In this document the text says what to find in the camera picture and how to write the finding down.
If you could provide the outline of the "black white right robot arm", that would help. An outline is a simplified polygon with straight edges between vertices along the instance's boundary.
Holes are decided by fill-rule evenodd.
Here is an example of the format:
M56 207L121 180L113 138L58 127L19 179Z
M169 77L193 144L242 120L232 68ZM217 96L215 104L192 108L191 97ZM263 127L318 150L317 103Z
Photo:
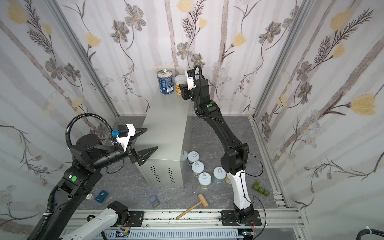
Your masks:
M181 86L182 98L193 101L196 116L211 126L224 148L221 166L232 183L235 220L244 226L255 212L246 185L249 146L242 143L227 125L219 106L211 99L209 87L201 66L196 65L187 71L187 83Z

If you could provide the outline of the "blue labelled tin can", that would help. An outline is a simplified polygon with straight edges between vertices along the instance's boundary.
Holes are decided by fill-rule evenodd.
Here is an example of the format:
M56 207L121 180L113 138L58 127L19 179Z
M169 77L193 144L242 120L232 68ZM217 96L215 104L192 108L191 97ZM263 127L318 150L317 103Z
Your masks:
M171 95L174 92L173 73L170 70L160 70L157 72L160 92L163 95Z

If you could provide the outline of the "orange can with plastic lid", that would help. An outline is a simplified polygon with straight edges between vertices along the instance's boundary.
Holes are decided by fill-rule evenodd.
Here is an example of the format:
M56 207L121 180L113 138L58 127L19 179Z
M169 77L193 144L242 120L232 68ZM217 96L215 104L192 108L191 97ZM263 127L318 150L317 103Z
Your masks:
M176 92L178 95L181 95L181 85L187 84L187 77L185 75L177 75L174 79L175 81L175 87L176 87Z

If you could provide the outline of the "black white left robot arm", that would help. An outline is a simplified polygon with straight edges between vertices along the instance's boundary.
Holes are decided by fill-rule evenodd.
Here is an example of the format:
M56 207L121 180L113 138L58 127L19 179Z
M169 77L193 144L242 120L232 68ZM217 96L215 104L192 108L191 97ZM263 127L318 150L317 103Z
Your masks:
M111 145L103 145L95 134L82 136L76 144L71 141L73 125L82 118L91 117L100 120L110 131ZM74 117L68 124L65 139L73 158L62 179L51 191L47 210L29 236L30 240L57 240L78 206L91 193L102 178L101 169L129 158L132 163L143 165L158 149L152 147L136 151L132 141L147 131L135 129L133 125L119 125L113 130L109 123L97 114L84 113Z

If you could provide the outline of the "green labelled white can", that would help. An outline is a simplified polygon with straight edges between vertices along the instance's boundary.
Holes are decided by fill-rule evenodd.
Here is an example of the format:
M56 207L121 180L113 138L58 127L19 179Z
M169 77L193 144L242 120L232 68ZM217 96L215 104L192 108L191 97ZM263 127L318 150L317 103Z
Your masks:
M212 177L209 173L203 172L199 175L199 186L202 189L207 189L212 183Z

